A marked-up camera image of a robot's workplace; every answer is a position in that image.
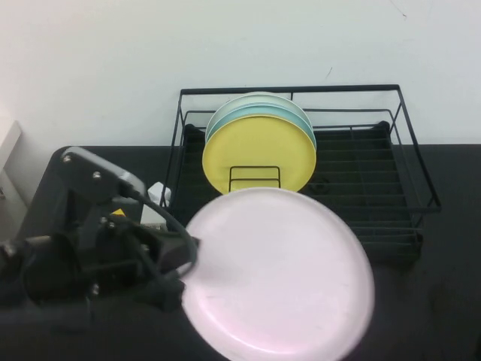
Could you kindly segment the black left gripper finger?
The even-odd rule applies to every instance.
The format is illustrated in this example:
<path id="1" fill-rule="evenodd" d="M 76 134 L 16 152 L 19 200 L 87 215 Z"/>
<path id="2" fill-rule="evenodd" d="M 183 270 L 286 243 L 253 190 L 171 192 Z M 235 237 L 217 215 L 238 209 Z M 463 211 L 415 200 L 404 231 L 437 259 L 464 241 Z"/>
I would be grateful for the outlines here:
<path id="1" fill-rule="evenodd" d="M 148 241 L 149 255 L 160 271 L 172 271 L 190 263 L 186 242 L 177 232 L 148 229 L 153 237 Z"/>
<path id="2" fill-rule="evenodd" d="M 144 303 L 163 312 L 172 312 L 181 307 L 185 284 L 179 280 L 157 278 L 147 281 L 144 288 Z"/>

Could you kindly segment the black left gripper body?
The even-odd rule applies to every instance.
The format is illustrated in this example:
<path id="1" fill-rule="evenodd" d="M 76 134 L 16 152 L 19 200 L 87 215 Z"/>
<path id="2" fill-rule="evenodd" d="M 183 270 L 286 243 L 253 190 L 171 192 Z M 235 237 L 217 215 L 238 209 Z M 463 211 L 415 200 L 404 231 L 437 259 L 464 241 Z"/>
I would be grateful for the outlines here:
<path id="1" fill-rule="evenodd" d="M 138 251 L 158 264 L 162 245 L 152 230 L 130 218 L 139 207 L 139 202 L 119 196 L 97 205 L 72 190 L 67 192 L 73 292 L 112 296 L 150 280 Z"/>

